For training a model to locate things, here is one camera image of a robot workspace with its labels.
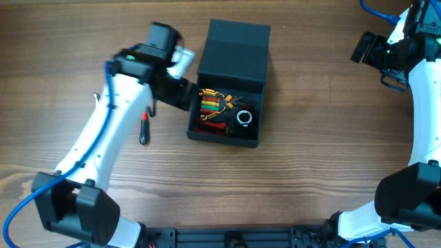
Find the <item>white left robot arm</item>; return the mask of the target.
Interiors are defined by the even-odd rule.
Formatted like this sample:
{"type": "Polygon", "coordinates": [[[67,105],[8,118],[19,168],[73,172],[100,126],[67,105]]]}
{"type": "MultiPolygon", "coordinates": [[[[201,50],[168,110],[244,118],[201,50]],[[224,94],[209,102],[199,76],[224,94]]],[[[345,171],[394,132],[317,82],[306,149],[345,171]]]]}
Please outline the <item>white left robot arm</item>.
{"type": "Polygon", "coordinates": [[[183,77],[193,54],[180,33],[154,22],[144,43],[105,64],[106,84],[79,138],[51,174],[40,172],[32,191],[43,228],[99,247],[138,247],[141,223],[124,218],[107,195],[116,158],[142,113],[156,101],[187,111],[196,86],[183,77]]]}

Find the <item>black round tape measure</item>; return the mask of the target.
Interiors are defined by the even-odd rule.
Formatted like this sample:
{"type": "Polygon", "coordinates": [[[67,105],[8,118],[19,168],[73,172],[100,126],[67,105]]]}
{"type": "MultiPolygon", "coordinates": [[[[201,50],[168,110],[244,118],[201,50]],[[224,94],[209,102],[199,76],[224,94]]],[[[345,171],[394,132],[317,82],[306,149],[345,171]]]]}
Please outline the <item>black round tape measure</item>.
{"type": "Polygon", "coordinates": [[[251,105],[242,105],[234,110],[233,131],[251,133],[255,129],[256,111],[251,105]]]}

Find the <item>small silver wrench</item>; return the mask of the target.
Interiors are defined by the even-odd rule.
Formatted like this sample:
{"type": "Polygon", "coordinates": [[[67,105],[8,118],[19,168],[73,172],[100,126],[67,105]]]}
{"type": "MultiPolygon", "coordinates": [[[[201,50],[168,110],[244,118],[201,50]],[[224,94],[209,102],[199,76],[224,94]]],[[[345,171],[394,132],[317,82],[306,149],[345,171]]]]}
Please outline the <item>small silver wrench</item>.
{"type": "Polygon", "coordinates": [[[94,94],[93,94],[93,97],[94,97],[95,101],[98,103],[99,100],[100,100],[100,95],[99,95],[99,93],[94,93],[94,94]]]}

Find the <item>black storage box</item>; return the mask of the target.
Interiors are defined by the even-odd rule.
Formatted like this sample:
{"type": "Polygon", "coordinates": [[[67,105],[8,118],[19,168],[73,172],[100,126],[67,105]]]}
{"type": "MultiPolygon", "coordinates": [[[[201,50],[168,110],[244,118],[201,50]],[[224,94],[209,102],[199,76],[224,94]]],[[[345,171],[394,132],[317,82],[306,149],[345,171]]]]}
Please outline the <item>black storage box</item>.
{"type": "Polygon", "coordinates": [[[198,67],[197,86],[241,96],[244,105],[256,111],[255,129],[251,133],[233,131],[234,110],[211,122],[226,122],[226,136],[192,131],[195,118],[200,118],[201,100],[196,95],[190,114],[187,136],[192,140],[256,147],[262,119],[263,100],[269,65],[268,25],[212,19],[198,67]]]}

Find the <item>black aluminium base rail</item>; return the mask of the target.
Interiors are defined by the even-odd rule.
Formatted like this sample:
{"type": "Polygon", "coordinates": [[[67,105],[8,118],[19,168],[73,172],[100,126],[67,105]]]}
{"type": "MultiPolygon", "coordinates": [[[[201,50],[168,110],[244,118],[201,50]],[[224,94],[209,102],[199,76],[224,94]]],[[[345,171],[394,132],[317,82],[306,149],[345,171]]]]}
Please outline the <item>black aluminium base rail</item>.
{"type": "Polygon", "coordinates": [[[320,225],[176,229],[142,227],[137,247],[154,248],[339,248],[349,242],[320,225]]]}

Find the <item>red handled pliers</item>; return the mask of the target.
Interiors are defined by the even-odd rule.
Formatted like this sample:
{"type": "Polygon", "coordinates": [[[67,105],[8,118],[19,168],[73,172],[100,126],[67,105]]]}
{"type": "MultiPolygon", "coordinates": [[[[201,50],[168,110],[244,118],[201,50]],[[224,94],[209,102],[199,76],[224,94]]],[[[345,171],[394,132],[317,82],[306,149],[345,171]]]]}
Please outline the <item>red handled pliers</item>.
{"type": "Polygon", "coordinates": [[[226,122],[216,123],[211,121],[202,121],[199,118],[195,118],[192,131],[226,136],[228,127],[226,122]]]}

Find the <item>orange black multicolour tool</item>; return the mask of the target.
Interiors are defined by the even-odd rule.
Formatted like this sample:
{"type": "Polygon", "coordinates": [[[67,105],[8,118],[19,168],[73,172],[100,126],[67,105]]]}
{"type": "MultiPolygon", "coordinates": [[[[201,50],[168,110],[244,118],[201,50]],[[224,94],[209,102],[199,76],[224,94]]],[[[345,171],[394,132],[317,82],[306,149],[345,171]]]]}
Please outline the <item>orange black multicolour tool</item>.
{"type": "Polygon", "coordinates": [[[245,104],[242,102],[241,96],[236,97],[208,88],[200,89],[198,96],[201,100],[200,119],[202,121],[211,121],[227,111],[245,104]]]}

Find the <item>black red handled screwdriver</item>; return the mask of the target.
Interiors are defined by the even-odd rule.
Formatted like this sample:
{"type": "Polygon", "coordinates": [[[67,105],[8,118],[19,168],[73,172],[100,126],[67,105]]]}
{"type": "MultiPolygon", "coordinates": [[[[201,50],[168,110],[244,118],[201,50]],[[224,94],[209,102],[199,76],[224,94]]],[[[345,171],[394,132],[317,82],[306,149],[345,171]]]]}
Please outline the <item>black red handled screwdriver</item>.
{"type": "Polygon", "coordinates": [[[141,119],[139,143],[141,145],[148,145],[150,143],[150,120],[149,114],[146,111],[144,111],[141,119]]]}

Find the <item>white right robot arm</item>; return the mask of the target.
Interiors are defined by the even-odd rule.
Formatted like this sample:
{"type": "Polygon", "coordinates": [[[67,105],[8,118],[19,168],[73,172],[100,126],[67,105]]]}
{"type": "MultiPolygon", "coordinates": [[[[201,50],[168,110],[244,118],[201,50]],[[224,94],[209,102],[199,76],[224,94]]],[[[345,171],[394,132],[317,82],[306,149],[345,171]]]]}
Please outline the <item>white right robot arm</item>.
{"type": "Polygon", "coordinates": [[[322,237],[342,247],[388,234],[440,229],[440,2],[413,1],[401,15],[364,11],[394,26],[389,37],[365,32],[351,60],[413,98],[413,147],[406,168],[383,178],[374,199],[326,220],[322,237]]]}

